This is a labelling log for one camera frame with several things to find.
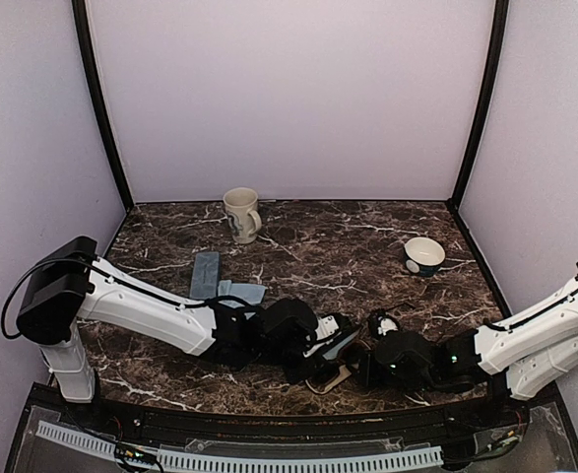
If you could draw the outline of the black hard glasses case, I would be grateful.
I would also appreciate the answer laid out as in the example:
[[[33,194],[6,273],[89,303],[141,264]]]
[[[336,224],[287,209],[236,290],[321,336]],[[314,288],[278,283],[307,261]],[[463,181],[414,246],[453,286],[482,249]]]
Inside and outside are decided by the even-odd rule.
[[[354,333],[356,333],[356,337],[353,342],[356,342],[360,329],[355,327]],[[340,357],[334,361],[325,361],[325,368],[314,377],[305,381],[307,388],[317,395],[328,394],[335,387],[352,376],[352,373],[340,361]]]

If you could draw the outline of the light blue cleaning cloth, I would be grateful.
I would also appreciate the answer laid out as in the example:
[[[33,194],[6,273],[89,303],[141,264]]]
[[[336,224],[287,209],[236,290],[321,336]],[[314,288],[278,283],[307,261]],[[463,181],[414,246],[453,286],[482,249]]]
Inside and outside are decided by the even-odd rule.
[[[356,333],[352,333],[342,340],[335,343],[329,350],[327,350],[323,355],[323,359],[327,361],[334,361],[340,357],[340,353],[354,340]]]
[[[263,285],[233,283],[231,280],[221,280],[218,285],[219,296],[236,297],[248,304],[259,304],[263,301],[266,290],[267,288]]]

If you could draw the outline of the brown tortoiseshell sunglasses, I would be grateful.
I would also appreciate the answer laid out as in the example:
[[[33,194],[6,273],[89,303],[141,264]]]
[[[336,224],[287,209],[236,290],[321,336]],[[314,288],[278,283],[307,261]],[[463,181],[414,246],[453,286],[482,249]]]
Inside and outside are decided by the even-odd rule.
[[[362,341],[352,342],[340,353],[340,361],[350,372],[358,372],[368,364],[370,347]]]

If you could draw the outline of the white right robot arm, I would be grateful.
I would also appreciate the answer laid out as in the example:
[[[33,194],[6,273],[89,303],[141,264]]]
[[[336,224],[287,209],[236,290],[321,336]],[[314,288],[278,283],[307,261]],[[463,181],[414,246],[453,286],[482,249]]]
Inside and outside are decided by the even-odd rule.
[[[400,329],[384,312],[374,313],[374,348],[358,348],[350,371],[365,387],[464,393],[485,383],[490,394],[476,407],[487,428],[550,382],[578,366],[577,274],[551,296],[497,322],[485,322],[441,343]]]

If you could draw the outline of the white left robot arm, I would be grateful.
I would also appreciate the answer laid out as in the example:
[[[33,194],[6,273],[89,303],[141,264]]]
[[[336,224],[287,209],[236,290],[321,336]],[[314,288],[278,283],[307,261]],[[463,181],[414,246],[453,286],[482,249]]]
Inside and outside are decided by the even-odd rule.
[[[96,241],[78,236],[42,258],[8,295],[23,296],[14,333],[35,343],[63,398],[92,430],[112,421],[111,406],[96,395],[78,319],[119,326],[213,364],[242,369],[259,358],[285,367],[308,364],[340,325],[303,301],[268,308],[227,295],[202,301],[160,290],[120,271],[96,254]]]

